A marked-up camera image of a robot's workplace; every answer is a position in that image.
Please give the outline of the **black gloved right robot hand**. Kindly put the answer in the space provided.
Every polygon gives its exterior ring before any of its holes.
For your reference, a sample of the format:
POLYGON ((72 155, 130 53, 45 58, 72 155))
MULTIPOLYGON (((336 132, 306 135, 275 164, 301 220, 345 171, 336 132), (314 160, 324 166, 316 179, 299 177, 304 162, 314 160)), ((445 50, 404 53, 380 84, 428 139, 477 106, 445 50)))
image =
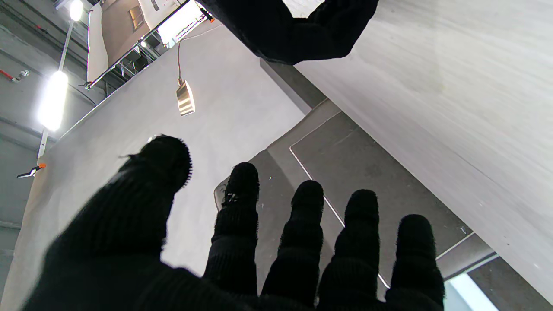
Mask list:
POLYGON ((270 62, 343 58, 375 15, 377 0, 325 0, 295 18, 282 0, 202 0, 217 20, 253 52, 270 62))

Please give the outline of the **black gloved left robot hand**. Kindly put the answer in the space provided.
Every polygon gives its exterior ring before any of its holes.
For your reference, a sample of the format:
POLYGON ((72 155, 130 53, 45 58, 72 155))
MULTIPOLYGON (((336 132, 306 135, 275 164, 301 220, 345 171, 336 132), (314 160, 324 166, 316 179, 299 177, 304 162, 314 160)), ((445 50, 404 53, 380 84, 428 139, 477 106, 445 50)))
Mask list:
POLYGON ((442 311, 445 286, 426 217, 400 221, 385 301, 377 297, 380 261, 375 192, 352 194, 330 263, 324 242, 322 186, 302 182, 278 254, 257 292, 259 177, 236 165, 217 214, 205 272, 198 277, 160 256, 175 194, 188 182, 187 145, 158 135, 130 154, 47 249, 24 311, 442 311))

